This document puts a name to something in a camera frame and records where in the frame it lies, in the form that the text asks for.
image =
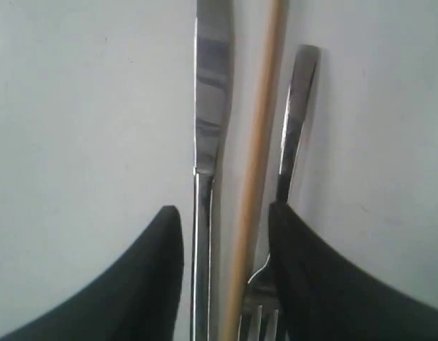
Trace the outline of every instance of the knife blade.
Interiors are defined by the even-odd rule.
[[[211,210],[231,78],[230,0],[198,0],[195,31],[191,341],[210,340]]]

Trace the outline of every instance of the metal fork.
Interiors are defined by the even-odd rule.
[[[306,118],[309,93],[318,59],[318,48],[310,45],[299,46],[287,95],[282,129],[281,159],[276,191],[278,201],[287,202],[289,198],[301,130]],[[283,341],[286,333],[268,254],[265,264],[254,272],[247,282],[242,302],[238,340]]]

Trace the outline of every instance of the knife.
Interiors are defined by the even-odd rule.
[[[231,78],[230,0],[197,0],[191,341],[210,340],[213,182]]]

